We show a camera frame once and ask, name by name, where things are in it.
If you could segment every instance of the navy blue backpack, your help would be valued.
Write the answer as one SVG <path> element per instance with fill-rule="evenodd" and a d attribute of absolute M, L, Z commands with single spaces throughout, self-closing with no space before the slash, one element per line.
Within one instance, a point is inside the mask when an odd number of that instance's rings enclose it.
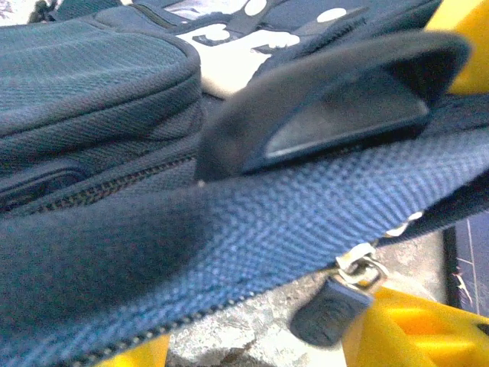
<path fill-rule="evenodd" d="M 470 47 L 421 30 L 439 0 L 66 1 L 0 28 L 0 365 L 94 365 L 489 207 L 489 96 L 445 94 Z M 341 323 L 368 306 L 333 288 Z"/>

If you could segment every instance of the woven nylon fabric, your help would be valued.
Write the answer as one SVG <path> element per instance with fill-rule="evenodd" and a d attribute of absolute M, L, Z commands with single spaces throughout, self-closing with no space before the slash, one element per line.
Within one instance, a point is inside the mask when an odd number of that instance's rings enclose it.
<path fill-rule="evenodd" d="M 432 111 L 423 136 L 449 134 L 486 126 L 489 121 L 489 93 L 472 96 L 443 96 Z"/>
<path fill-rule="evenodd" d="M 168 46 L 155 37 L 106 31 L 81 21 L 4 28 L 0 112 L 159 73 L 185 59 L 182 51 Z"/>
<path fill-rule="evenodd" d="M 409 0 L 389 2 L 389 5 L 384 0 L 349 2 L 351 7 L 347 7 L 348 10 L 353 10 L 353 8 L 360 7 L 363 4 L 371 4 L 372 8 L 353 18 L 347 18 L 327 27 L 322 34 L 318 34 L 310 40 L 276 52 L 260 65 L 254 77 L 292 60 L 300 59 L 314 52 L 328 50 L 340 43 L 367 40 L 382 34 L 423 28 L 438 8 L 440 2 L 441 0 Z M 281 5 L 285 8 L 288 18 L 295 16 L 293 9 L 287 8 L 290 5 L 293 5 L 293 3 L 285 2 Z M 280 19 L 283 16 L 286 15 L 279 13 L 277 18 Z"/>
<path fill-rule="evenodd" d="M 121 197 L 134 197 L 145 193 L 161 193 L 165 190 L 176 190 L 182 187 L 189 187 L 194 182 L 196 171 L 196 160 L 188 160 L 164 171 L 155 174 L 146 180 L 121 190 L 107 198 L 107 200 L 120 200 Z"/>
<path fill-rule="evenodd" d="M 41 197 L 27 205 L 21 206 L 11 212 L 4 213 L 3 217 L 12 218 L 16 216 L 26 216 L 36 213 L 43 206 L 49 206 L 53 203 L 63 202 L 69 196 L 77 194 L 93 187 L 100 187 L 108 182 L 115 182 L 121 177 L 131 176 L 138 172 L 148 170 L 159 165 L 171 164 L 175 161 L 191 159 L 196 155 L 196 147 L 199 141 L 199 134 L 194 134 L 174 141 L 153 153 L 146 154 L 138 159 L 134 159 L 126 164 L 106 170 L 100 174 L 90 177 L 79 183 L 75 183 L 64 189 L 55 191 L 51 195 Z"/>
<path fill-rule="evenodd" d="M 264 23 L 277 30 L 297 29 L 312 21 L 324 11 L 333 8 L 353 10 L 365 7 L 364 16 L 375 17 L 379 14 L 390 14 L 393 9 L 404 7 L 407 3 L 420 3 L 423 0 L 288 0 L 271 9 L 264 18 Z"/>
<path fill-rule="evenodd" d="M 70 359 L 286 283 L 488 168 L 484 128 L 4 220 L 0 363 Z"/>
<path fill-rule="evenodd" d="M 122 5 L 119 0 L 63 0 L 60 7 L 50 15 L 57 21 L 65 21 L 119 5 Z"/>
<path fill-rule="evenodd" d="M 441 200 L 430 208 L 416 226 L 409 227 L 398 239 L 403 241 L 424 235 L 435 230 L 453 227 L 462 219 L 467 219 L 476 213 L 489 210 L 489 171 L 470 182 L 470 184 L 456 190 L 450 197 Z M 381 245 L 389 245 L 388 239 L 381 241 Z"/>
<path fill-rule="evenodd" d="M 117 121 L 110 112 L 84 115 L 71 122 L 0 139 L 0 176 L 55 158 L 74 159 L 93 175 L 173 145 L 176 140 L 198 132 L 204 119 L 200 101 L 167 118 L 187 96 L 195 98 L 199 93 L 198 77 L 178 88 L 182 89 L 180 100 L 162 97 L 168 92 L 159 93 L 143 100 L 144 109 L 134 104 L 125 106 L 124 112 L 117 112 Z M 162 109 L 162 101 L 168 99 L 171 100 Z M 77 145 L 82 147 L 69 149 Z"/>
<path fill-rule="evenodd" d="M 173 36 L 91 18 L 0 34 L 0 177 L 54 158 L 97 174 L 200 129 L 198 54 Z"/>

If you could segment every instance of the yellow plastic object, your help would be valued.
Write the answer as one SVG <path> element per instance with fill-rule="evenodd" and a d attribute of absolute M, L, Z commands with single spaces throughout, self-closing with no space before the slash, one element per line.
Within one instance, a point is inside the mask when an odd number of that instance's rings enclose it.
<path fill-rule="evenodd" d="M 162 335 L 137 348 L 104 361 L 97 367 L 164 367 L 167 360 L 169 335 Z"/>
<path fill-rule="evenodd" d="M 489 0 L 445 0 L 425 29 L 454 31 L 472 43 L 471 58 L 450 92 L 489 93 Z"/>
<path fill-rule="evenodd" d="M 489 319 L 383 288 L 343 338 L 348 367 L 488 367 Z"/>

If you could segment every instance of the stone floor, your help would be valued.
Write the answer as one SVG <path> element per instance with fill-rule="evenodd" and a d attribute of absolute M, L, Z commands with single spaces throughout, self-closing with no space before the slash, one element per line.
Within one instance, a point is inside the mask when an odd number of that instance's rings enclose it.
<path fill-rule="evenodd" d="M 388 287 L 444 301 L 441 234 L 382 248 L 377 256 L 390 269 Z M 167 367 L 345 366 L 341 346 L 315 348 L 287 329 L 291 312 L 321 285 L 322 275 L 311 274 L 175 332 Z"/>

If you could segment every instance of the zipper pull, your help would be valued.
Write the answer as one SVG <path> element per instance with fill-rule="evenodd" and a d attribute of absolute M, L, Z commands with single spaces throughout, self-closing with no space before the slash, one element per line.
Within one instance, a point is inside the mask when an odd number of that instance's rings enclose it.
<path fill-rule="evenodd" d="M 413 214 L 385 236 L 401 235 L 421 215 Z M 334 346 L 351 322 L 371 307 L 375 291 L 388 278 L 388 270 L 374 258 L 377 242 L 361 243 L 336 258 L 317 294 L 293 315 L 294 336 L 314 346 Z"/>

